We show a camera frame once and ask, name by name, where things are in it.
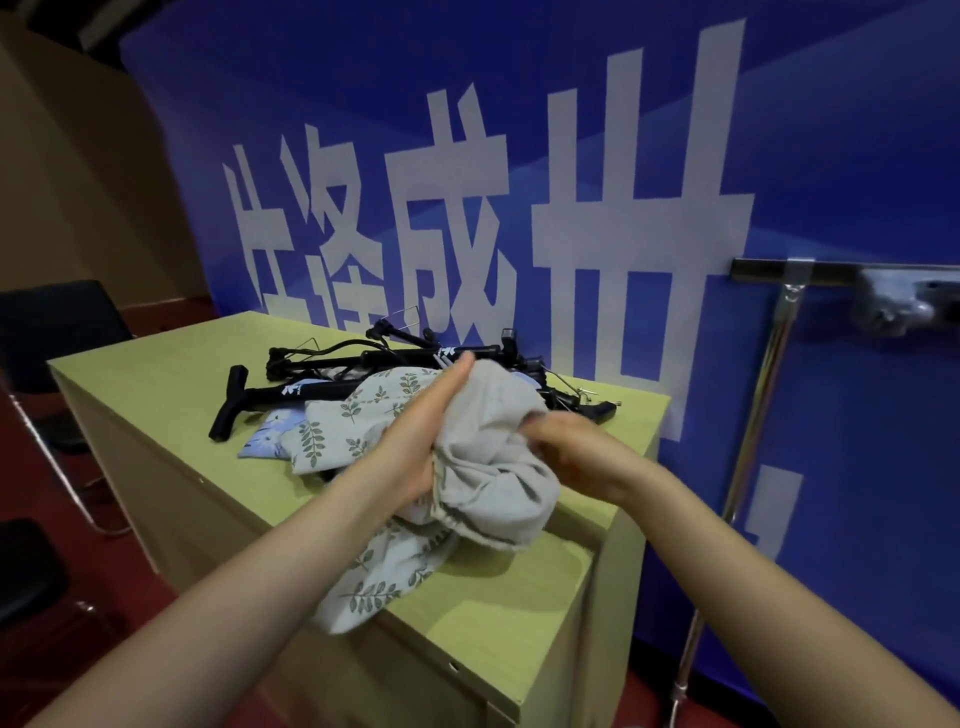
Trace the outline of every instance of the table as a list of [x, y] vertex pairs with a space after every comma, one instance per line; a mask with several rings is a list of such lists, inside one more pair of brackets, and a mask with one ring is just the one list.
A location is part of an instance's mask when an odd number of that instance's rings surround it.
[[[354, 336], [248, 312], [51, 363], [152, 566], [174, 589], [188, 589], [321, 487], [287, 463], [236, 457], [259, 415], [238, 418], [225, 443], [207, 439], [229, 367], [245, 365], [248, 386], [266, 386], [270, 347]], [[622, 401], [604, 427], [656, 455], [667, 397], [565, 378]], [[304, 626], [263, 688], [292, 726], [321, 716], [392, 728], [610, 725], [644, 544], [622, 511], [564, 488], [527, 550], [463, 543], [362, 627], [331, 637]]]

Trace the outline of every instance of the red carpet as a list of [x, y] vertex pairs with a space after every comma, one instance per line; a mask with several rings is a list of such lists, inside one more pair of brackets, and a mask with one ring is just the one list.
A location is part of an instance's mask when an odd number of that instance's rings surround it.
[[[214, 317], [212, 306], [206, 301], [158, 303], [129, 308], [123, 314], [138, 336]], [[62, 406], [62, 400], [59, 397], [34, 398], [25, 405], [31, 414], [37, 415]], [[105, 539], [90, 530], [6, 399], [0, 400], [0, 443], [0, 520], [27, 517], [38, 521], [66, 562], [72, 581], [67, 599], [51, 610], [51, 614], [0, 634], [0, 654], [11, 655], [11, 644], [31, 643], [34, 637], [48, 633], [62, 616], [69, 614], [70, 597], [95, 603], [125, 633], [142, 626], [173, 601], [175, 595], [153, 573], [133, 535]], [[90, 456], [65, 458], [64, 465], [75, 482], [86, 482], [99, 474]], [[97, 513], [105, 519], [121, 518], [118, 509], [109, 503], [98, 506]], [[2, 677], [66, 681], [82, 674], [108, 648], [101, 630], [92, 621], [83, 622], [68, 639], [34, 650], [25, 658], [3, 667]], [[0, 697], [0, 728], [19, 728], [45, 705], [49, 697], [42, 693]], [[657, 709], [656, 696], [635, 676], [628, 675], [615, 726], [656, 728]], [[283, 725], [266, 699], [257, 692], [241, 701], [226, 723], [228, 728], [282, 728]], [[732, 728], [733, 724], [690, 703], [681, 726]]]

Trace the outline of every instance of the cloth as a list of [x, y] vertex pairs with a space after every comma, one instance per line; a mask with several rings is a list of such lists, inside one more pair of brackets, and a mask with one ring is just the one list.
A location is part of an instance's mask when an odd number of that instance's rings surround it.
[[294, 474], [345, 468], [379, 441], [410, 398], [439, 373], [394, 367], [368, 376], [344, 401], [308, 402], [304, 421], [280, 438]]
[[[395, 367], [369, 376], [343, 402], [308, 402], [303, 422], [281, 437], [294, 473], [350, 465], [439, 373]], [[544, 409], [529, 382], [493, 362], [477, 362], [437, 439], [432, 493], [373, 536], [314, 621], [331, 634], [361, 624], [416, 589], [453, 552], [460, 535], [499, 549], [528, 546], [560, 494], [556, 477], [516, 432], [527, 414]]]
[[[317, 382], [327, 381], [326, 379], [301, 379], [298, 382], [287, 385], [284, 390], [290, 387], [300, 387], [303, 384], [315, 384]], [[300, 426], [306, 420], [306, 402], [297, 402], [288, 407], [278, 407], [267, 413], [263, 419], [263, 425], [251, 435], [246, 445], [240, 448], [237, 457], [267, 457], [278, 458], [280, 460], [289, 460], [290, 452], [280, 443], [283, 433]]]
[[430, 515], [480, 544], [530, 545], [560, 497], [560, 481], [517, 432], [546, 405], [523, 379], [481, 359], [446, 410], [437, 438]]

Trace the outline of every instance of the blue patterned fabric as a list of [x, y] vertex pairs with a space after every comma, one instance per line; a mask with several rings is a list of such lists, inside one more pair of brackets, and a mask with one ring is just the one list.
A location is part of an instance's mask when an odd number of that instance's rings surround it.
[[[315, 384], [324, 379], [301, 379], [297, 384]], [[237, 457], [269, 457], [289, 460], [290, 453], [280, 444], [280, 436], [306, 419], [306, 402], [297, 402], [289, 407], [271, 410], [263, 425], [253, 434], [247, 444], [240, 448]]]

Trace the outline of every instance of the black chair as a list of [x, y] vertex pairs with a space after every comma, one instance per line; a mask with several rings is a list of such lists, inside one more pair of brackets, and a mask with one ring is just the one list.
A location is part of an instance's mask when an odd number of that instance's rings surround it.
[[[120, 312], [97, 280], [0, 293], [0, 367], [6, 375], [13, 409], [86, 522], [106, 536], [119, 536], [130, 529], [110, 530], [97, 523], [54, 455], [54, 450], [63, 454], [90, 452], [73, 415], [65, 409], [34, 422], [16, 395], [58, 391], [47, 365], [50, 359], [130, 339]], [[103, 481], [97, 478], [84, 488]]]
[[[53, 608], [69, 584], [66, 568], [39, 524], [29, 519], [0, 522], [0, 632]], [[71, 619], [63, 627], [93, 618], [110, 646], [120, 642], [119, 631], [93, 604], [73, 600], [68, 606]], [[48, 692], [66, 687], [61, 681], [0, 680], [2, 692]]]

